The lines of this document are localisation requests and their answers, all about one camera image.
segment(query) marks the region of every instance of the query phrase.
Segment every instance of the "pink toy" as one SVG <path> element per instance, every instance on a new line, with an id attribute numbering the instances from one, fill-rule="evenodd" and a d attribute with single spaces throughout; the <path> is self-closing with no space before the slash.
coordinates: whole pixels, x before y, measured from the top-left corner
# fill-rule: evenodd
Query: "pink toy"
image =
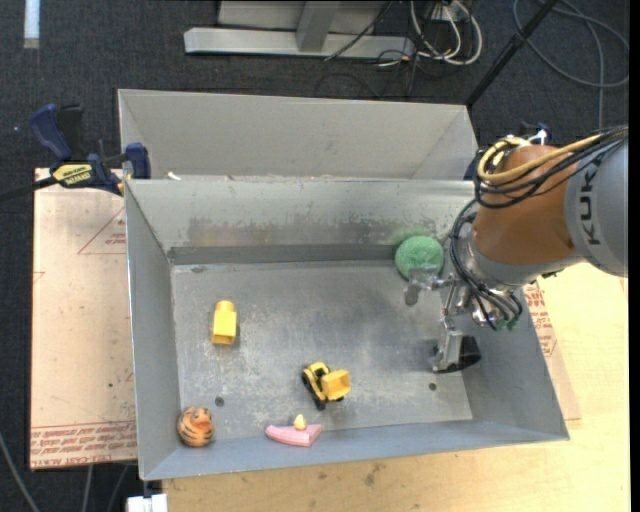
<path id="1" fill-rule="evenodd" d="M 307 425 L 303 430 L 290 426 L 269 425 L 264 431 L 269 439 L 283 444 L 304 447 L 311 446 L 321 432 L 322 425 Z"/>

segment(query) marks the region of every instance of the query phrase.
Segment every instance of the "toy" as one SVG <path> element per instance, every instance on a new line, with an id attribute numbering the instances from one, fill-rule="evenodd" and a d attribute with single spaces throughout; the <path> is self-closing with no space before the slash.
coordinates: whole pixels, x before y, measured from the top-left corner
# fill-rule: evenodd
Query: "toy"
<path id="1" fill-rule="evenodd" d="M 302 370 L 302 383 L 313 395 L 319 411 L 324 410 L 327 402 L 339 402 L 351 391 L 347 370 L 331 371 L 320 361 Z"/>
<path id="2" fill-rule="evenodd" d="M 213 312 L 211 343 L 231 345 L 236 339 L 237 321 L 238 314 L 233 302 L 228 300 L 218 302 Z"/>
<path id="3" fill-rule="evenodd" d="M 322 425 L 307 425 L 302 414 L 296 416 L 293 426 L 269 425 L 265 430 L 265 435 L 278 443 L 290 444 L 292 446 L 304 446 L 308 448 L 318 438 L 322 432 Z"/>
<path id="4" fill-rule="evenodd" d="M 178 418 L 176 430 L 187 446 L 206 446 L 211 442 L 215 432 L 209 409 L 195 406 L 187 408 Z"/>

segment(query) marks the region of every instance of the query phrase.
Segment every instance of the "blue clamp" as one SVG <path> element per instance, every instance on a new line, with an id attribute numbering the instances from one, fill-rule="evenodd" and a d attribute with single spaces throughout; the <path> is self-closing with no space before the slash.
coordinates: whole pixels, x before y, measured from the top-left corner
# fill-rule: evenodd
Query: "blue clamp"
<path id="1" fill-rule="evenodd" d="M 131 163 L 131 177 L 151 177 L 148 152 L 140 143 L 129 144 L 123 154 L 115 157 L 102 159 L 98 154 L 90 153 L 81 162 L 72 160 L 74 150 L 58 126 L 58 109 L 55 103 L 49 103 L 35 112 L 29 120 L 29 125 L 40 144 L 49 149 L 56 158 L 55 163 L 49 168 L 51 178 L 48 179 L 47 186 L 59 183 L 66 188 L 90 187 L 122 195 L 122 180 L 111 172 L 109 165 L 124 162 Z"/>

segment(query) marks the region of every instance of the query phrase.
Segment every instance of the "cable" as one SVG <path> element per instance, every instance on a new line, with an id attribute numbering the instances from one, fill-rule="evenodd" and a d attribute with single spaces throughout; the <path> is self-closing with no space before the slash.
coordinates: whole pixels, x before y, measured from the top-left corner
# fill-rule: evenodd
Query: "cable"
<path id="1" fill-rule="evenodd" d="M 417 55 L 419 57 L 424 57 L 427 59 L 442 61 L 454 66 L 467 66 L 477 61 L 478 58 L 480 57 L 480 54 L 482 53 L 482 46 L 483 46 L 482 30 L 480 29 L 480 25 L 478 24 L 478 21 L 469 12 L 469 10 L 462 4 L 462 2 L 460 2 L 459 0 L 455 0 L 453 4 L 455 4 L 460 10 L 462 10 L 466 14 L 466 17 L 470 21 L 471 26 L 473 28 L 473 34 L 475 35 L 475 39 L 476 39 L 476 49 L 473 55 L 463 60 L 454 58 L 458 55 L 458 53 L 460 53 L 460 50 L 462 47 L 462 36 L 460 35 L 458 26 L 456 25 L 456 23 L 453 21 L 453 18 L 451 17 L 449 7 L 444 5 L 441 5 L 441 8 L 443 9 L 443 12 L 446 14 L 447 18 L 449 19 L 449 24 L 451 25 L 454 35 L 456 37 L 456 48 L 451 53 L 443 53 L 443 52 L 437 51 L 433 47 L 433 45 L 431 45 L 431 43 L 429 43 L 429 41 L 427 41 L 426 38 L 424 37 L 424 30 L 420 29 L 420 25 L 418 23 L 418 19 L 415 12 L 415 3 L 412 0 L 409 4 L 409 12 L 410 12 L 410 17 L 413 23 L 413 28 L 418 33 L 418 36 L 421 42 L 427 47 L 427 49 L 430 52 L 428 53 L 425 51 L 418 51 Z"/>
<path id="2" fill-rule="evenodd" d="M 378 15 L 373 19 L 373 21 L 371 23 L 369 23 L 365 28 L 362 29 L 362 32 L 360 32 L 356 37 L 354 37 L 348 44 L 344 45 L 342 48 L 340 48 L 337 52 L 329 55 L 325 60 L 329 61 L 332 59 L 335 59 L 336 57 L 339 57 L 340 55 L 342 55 L 344 52 L 346 52 L 347 50 L 349 50 L 350 48 L 352 48 L 358 41 L 360 41 L 360 39 L 362 39 L 364 37 L 364 35 L 372 28 L 376 25 L 376 23 L 378 23 L 382 17 L 387 14 L 387 11 L 389 10 L 389 8 L 391 7 L 392 2 L 388 1 L 386 3 L 386 5 L 380 10 L 380 12 L 378 13 Z"/>
<path id="3" fill-rule="evenodd" d="M 512 206 L 527 198 L 539 197 L 543 194 L 547 194 L 570 179 L 572 176 L 580 173 L 596 158 L 600 158 L 603 153 L 607 153 L 615 149 L 623 140 L 628 138 L 628 134 L 629 129 L 627 126 L 611 128 L 591 137 L 582 139 L 576 143 L 553 150 L 542 157 L 532 160 L 528 164 L 518 166 L 517 168 L 506 172 L 491 174 L 491 172 L 487 171 L 486 165 L 489 160 L 495 158 L 494 155 L 499 154 L 499 152 L 509 151 L 513 147 L 520 147 L 520 145 L 513 143 L 514 140 L 517 140 L 515 138 L 507 138 L 498 141 L 498 143 L 489 148 L 489 150 L 487 150 L 480 159 L 477 170 L 473 175 L 476 201 L 478 201 L 482 206 L 495 209 Z M 554 159 L 557 160 L 558 158 L 562 159 L 553 164 L 543 173 L 533 178 L 521 181 L 541 165 L 544 165 Z M 579 162 L 582 162 L 581 166 L 572 170 L 566 176 L 563 176 L 562 179 L 556 181 L 550 187 L 542 189 L 542 186 L 547 183 L 549 178 Z M 497 170 L 497 166 L 492 165 L 491 167 L 493 170 Z M 519 195 L 510 195 L 514 192 L 519 192 Z M 501 202 L 487 202 L 484 200 L 484 196 L 487 194 L 500 195 L 502 199 L 506 198 L 506 200 Z"/>
<path id="4" fill-rule="evenodd" d="M 24 484 L 24 481 L 20 477 L 20 474 L 18 473 L 18 469 L 16 468 L 15 464 L 13 463 L 13 459 L 11 458 L 11 454 L 9 453 L 9 449 L 7 448 L 7 445 L 4 442 L 4 437 L 2 437 L 2 433 L 0 433 L 0 448 L 2 449 L 2 453 L 4 455 L 4 458 L 7 461 L 7 464 L 9 466 L 9 470 L 11 471 L 11 474 L 13 475 L 13 479 L 18 484 L 18 487 L 20 488 L 20 491 L 22 492 L 22 495 L 24 496 L 24 499 L 27 500 L 27 503 L 29 504 L 29 506 L 31 507 L 31 510 L 33 510 L 33 512 L 40 512 L 40 509 L 36 505 L 35 501 L 33 501 L 33 498 L 31 497 L 31 494 L 29 494 L 29 490 L 27 489 L 26 485 Z"/>
<path id="5" fill-rule="evenodd" d="M 124 481 L 124 477 L 127 475 L 127 471 L 129 471 L 129 467 L 130 466 L 128 464 L 125 464 L 124 469 L 122 470 L 122 473 L 120 473 L 120 477 L 116 482 L 116 486 L 114 487 L 113 492 L 111 493 L 111 498 L 109 498 L 109 505 L 107 506 L 106 512 L 111 512 L 111 509 L 115 505 L 116 499 L 118 498 L 118 491 L 120 490 L 120 486 Z"/>
<path id="6" fill-rule="evenodd" d="M 600 27 L 602 27 L 605 30 L 607 30 L 609 33 L 613 34 L 617 39 L 619 39 L 622 42 L 624 48 L 627 50 L 627 53 L 629 52 L 629 43 L 627 43 L 627 41 L 624 39 L 624 37 L 620 33 L 616 32 L 611 27 L 609 27 L 608 25 L 602 23 L 601 21 L 599 21 L 599 20 L 597 20 L 595 18 L 591 18 L 589 16 L 585 16 L 576 7 L 571 5 L 567 0 L 561 0 L 561 1 L 562 1 L 562 3 L 570 6 L 572 9 L 574 9 L 576 11 L 576 13 L 571 13 L 569 11 L 564 11 L 564 10 L 557 9 L 557 8 L 553 8 L 552 11 L 558 12 L 559 14 L 564 14 L 565 16 L 572 16 L 572 17 L 581 19 L 583 21 L 599 25 Z M 513 0 L 513 16 L 514 16 L 514 20 L 516 22 L 516 26 L 518 27 L 518 30 L 521 30 L 522 26 L 520 24 L 520 19 L 518 18 L 518 14 L 517 14 L 518 3 L 519 3 L 519 0 Z M 556 66 L 531 41 L 527 40 L 527 44 L 536 53 L 536 55 L 538 55 L 538 57 L 540 57 L 546 64 L 549 65 L 549 67 L 551 67 L 551 69 L 553 69 L 554 71 L 558 72 L 559 74 L 561 74 L 565 78 L 568 78 L 569 80 L 572 80 L 572 81 L 574 81 L 576 83 L 579 83 L 581 85 L 586 85 L 588 87 L 614 88 L 614 87 L 620 87 L 621 85 L 624 85 L 629 81 L 629 75 L 627 75 L 625 78 L 623 78 L 623 79 L 621 79 L 621 80 L 619 80 L 617 82 L 610 82 L 610 83 L 590 82 L 588 80 L 582 80 L 582 79 L 580 79 L 580 78 L 578 78 L 578 77 L 576 77 L 576 76 L 574 76 L 574 75 L 562 70 L 558 66 Z"/>
<path id="7" fill-rule="evenodd" d="M 547 66 L 549 66 L 553 71 L 555 71 L 556 73 L 560 74 L 561 76 L 569 79 L 570 81 L 580 84 L 580 85 L 585 85 L 587 87 L 596 87 L 598 88 L 598 128 L 602 129 L 604 126 L 604 90 L 605 89 L 610 89 L 610 88 L 614 88 L 614 87 L 619 87 L 622 86 L 624 84 L 626 84 L 629 81 L 629 74 L 627 73 L 627 76 L 625 78 L 623 78 L 622 80 L 619 80 L 618 82 L 611 82 L 611 83 L 606 83 L 605 82 L 605 57 L 604 57 L 604 52 L 602 49 L 602 43 L 600 41 L 600 38 L 598 37 L 598 34 L 596 33 L 593 25 L 599 25 L 600 27 L 604 28 L 606 31 L 608 31 L 609 33 L 613 34 L 616 38 L 618 38 L 621 42 L 622 45 L 624 46 L 627 54 L 629 52 L 629 43 L 627 43 L 627 41 L 624 39 L 624 37 L 616 32 L 615 30 L 613 30 L 611 27 L 609 27 L 608 25 L 602 23 L 601 21 L 595 19 L 595 18 L 591 18 L 589 16 L 585 16 L 582 12 L 580 12 L 580 10 L 575 7 L 574 5 L 572 5 L 571 3 L 568 2 L 568 0 L 561 0 L 563 4 L 565 4 L 566 6 L 568 6 L 569 8 L 573 9 L 574 12 L 571 11 L 566 11 L 564 9 L 558 9 L 557 7 L 554 7 L 552 9 L 553 12 L 556 12 L 558 14 L 562 14 L 564 16 L 569 16 L 569 17 L 573 17 L 573 18 L 577 18 L 579 20 L 582 20 L 586 23 L 587 27 L 589 28 L 589 31 L 591 32 L 591 35 L 594 38 L 594 41 L 596 43 L 596 47 L 598 50 L 598 64 L 599 64 L 599 82 L 590 82 L 588 80 L 583 80 L 575 75 L 572 75 L 570 73 L 568 73 L 567 71 L 564 71 L 563 69 L 561 69 L 559 66 L 557 66 L 556 64 L 554 64 L 553 62 L 551 62 L 550 59 L 548 59 L 528 38 L 526 39 L 526 43 L 529 45 L 529 47 L 534 51 L 534 53 L 545 63 L 547 64 Z M 517 7 L 518 7 L 518 2 L 519 0 L 514 0 L 513 2 L 513 19 L 515 21 L 516 26 L 518 27 L 518 30 L 522 30 L 522 26 L 520 24 L 520 19 L 518 18 L 518 12 L 517 12 Z"/>
<path id="8" fill-rule="evenodd" d="M 84 485 L 84 497 L 82 498 L 82 512 L 87 512 L 89 505 L 89 493 L 91 492 L 91 481 L 93 480 L 93 464 L 87 470 L 87 482 Z"/>
<path id="9" fill-rule="evenodd" d="M 509 294 L 508 297 L 502 297 L 498 293 L 493 292 L 487 286 L 482 283 L 476 281 L 475 277 L 471 274 L 471 272 L 462 264 L 460 258 L 457 254 L 457 240 L 460 238 L 460 231 L 465 224 L 473 223 L 476 213 L 467 213 L 471 208 L 477 204 L 475 199 L 469 201 L 467 205 L 460 211 L 456 220 L 453 223 L 453 227 L 449 234 L 450 245 L 449 245 L 449 257 L 451 259 L 451 263 L 453 264 L 456 273 L 463 281 L 463 283 L 469 289 L 471 297 L 475 300 L 476 304 L 480 308 L 482 315 L 484 316 L 487 324 L 494 331 L 499 330 L 499 327 L 495 324 L 494 320 L 491 318 L 491 315 L 487 311 L 484 302 L 488 302 L 498 310 L 504 320 L 507 323 L 507 326 L 513 324 L 518 320 L 520 314 L 522 313 L 522 304 L 515 297 L 513 292 Z"/>

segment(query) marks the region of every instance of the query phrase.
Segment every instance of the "yellow toy truck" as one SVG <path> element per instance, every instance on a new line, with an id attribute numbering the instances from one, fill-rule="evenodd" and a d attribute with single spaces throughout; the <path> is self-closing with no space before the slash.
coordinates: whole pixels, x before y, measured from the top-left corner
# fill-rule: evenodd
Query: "yellow toy truck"
<path id="1" fill-rule="evenodd" d="M 320 361 L 302 370 L 302 383 L 313 395 L 319 411 L 325 409 L 327 402 L 339 402 L 351 391 L 347 370 L 331 371 Z"/>

